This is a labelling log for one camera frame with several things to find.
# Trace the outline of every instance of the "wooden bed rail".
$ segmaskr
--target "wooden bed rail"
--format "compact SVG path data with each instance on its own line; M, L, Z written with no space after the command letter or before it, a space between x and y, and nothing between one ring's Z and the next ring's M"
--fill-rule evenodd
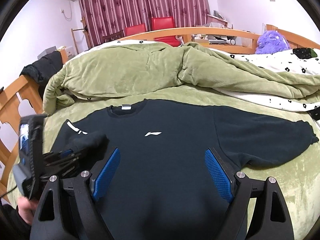
M297 34L278 29L273 25L267 25L267 30L277 30L281 33L289 42L292 49L294 48L316 48L320 49L320 45L308 40ZM252 40L252 46L250 48L239 46L239 45L217 45L217 44L202 44L205 47L223 50L229 53L236 54L254 54L257 48L257 41L260 35L256 33L250 33L245 31L224 29L224 28L210 28L210 27L185 27L185 28L173 28L164 29L158 31L151 31L146 33L139 33L132 36L127 36L119 40L147 40L153 41L154 38L165 37L165 36L182 36L183 41L190 42L192 34L215 34L225 36L236 36L241 38L248 38Z
M255 49L257 47L256 45L257 40L259 38L258 34L239 31L239 30L233 30L233 29L211 28L211 27L185 27L185 28L173 28L173 29L151 31L146 33L139 33L136 35L131 35L131 36L121 38L119 40L153 41L154 38L180 35L182 36L184 43L186 43L191 41L192 34L215 34L215 35L236 36L236 37L251 39L252 46L250 48L237 46L237 45L202 44L204 47L210 47L213 49L219 49L225 52L237 53L237 54L254 54Z
M64 64L68 60L67 53L64 48L59 49L59 51ZM43 112L42 99L39 95L38 88L39 85L33 79L21 75L0 93L0 122L9 123L17 135L19 134L21 118L18 111L20 100L17 93L19 93L22 100L27 99L30 102L37 114L41 114ZM10 152L0 139L0 161L5 165L0 179L0 195L7 191L9 173L17 159L18 153L18 142Z
M313 48L313 49L320 49L320 45L306 39L305 37L302 37L300 35L297 35L295 33L291 33L285 30L281 30L273 25L267 24L267 30L274 30L282 34L290 44L291 49L295 48Z

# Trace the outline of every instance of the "green comforter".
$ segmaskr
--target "green comforter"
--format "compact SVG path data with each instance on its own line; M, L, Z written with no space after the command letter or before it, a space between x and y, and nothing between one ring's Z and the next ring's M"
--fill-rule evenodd
M303 120L312 125L320 138L320 130L307 113L256 105L212 89L303 98L316 96L319 85L320 76L274 73L203 48L197 43L188 43L180 48L164 43L108 47L69 61L50 79L44 94L44 110L49 114L60 110L46 120L44 152L51 149L66 119L76 122L95 110L110 105L133 104L144 98L170 99L196 105L227 105L291 121ZM243 170L254 179L264 180L268 176L277 179L289 208L296 240L303 239L320 215L320 192L317 190L320 188L319 166L320 143L314 143L299 157L281 167L247 167ZM13 186L15 182L10 174L8 188ZM18 196L17 190L9 194L13 206ZM253 202L248 213L250 220Z
M200 87L254 92L318 101L320 75L275 73L190 42L111 46L67 62L44 93L44 111L70 106L72 97L117 98L146 94L189 83Z

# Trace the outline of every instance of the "blue gripper pad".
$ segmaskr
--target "blue gripper pad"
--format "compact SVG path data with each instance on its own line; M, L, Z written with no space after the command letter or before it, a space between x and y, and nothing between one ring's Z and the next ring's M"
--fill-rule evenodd
M94 192L92 193L92 198L94 201L98 201L99 198L107 194L108 187L114 174L116 173L120 159L120 151L118 148L116 148L95 181Z
M231 182L210 149L206 150L204 161L220 196L231 203L233 201Z
M73 153L73 150L71 150L71 149L69 149L69 150L67 150L67 151L64 151L64 152L62 152L62 153L60 154L60 158L65 158L65 157L69 156L69 155L72 154L72 153Z

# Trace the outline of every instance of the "metal screw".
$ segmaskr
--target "metal screw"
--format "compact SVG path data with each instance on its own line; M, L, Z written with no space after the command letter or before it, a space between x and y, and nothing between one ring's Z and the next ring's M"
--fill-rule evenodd
M56 176L56 175L53 175L53 176L50 177L49 180L50 180L51 182L54 182L54 181L57 180L57 176Z
M238 171L237 176L242 179L245 177L245 174L242 171Z
M274 177L269 177L270 183L276 183L276 179Z
M86 177L88 177L88 176L89 176L89 174L90 174L90 172L89 172L89 171L82 171L82 172L81 172L81 177L86 178Z

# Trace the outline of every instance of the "red chair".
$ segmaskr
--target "red chair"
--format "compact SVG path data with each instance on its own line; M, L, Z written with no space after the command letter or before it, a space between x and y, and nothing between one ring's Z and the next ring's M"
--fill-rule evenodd
M152 30L163 30L175 28L173 17L152 18ZM155 41L161 41L171 45L172 47L180 46L180 41L176 39L176 36L166 36L155 38Z
M131 27L126 27L124 29L125 31L125 36L131 36L131 35L135 35L138 33L145 33L147 31L146 29L146 25L144 23L139 24L139 25L134 25Z

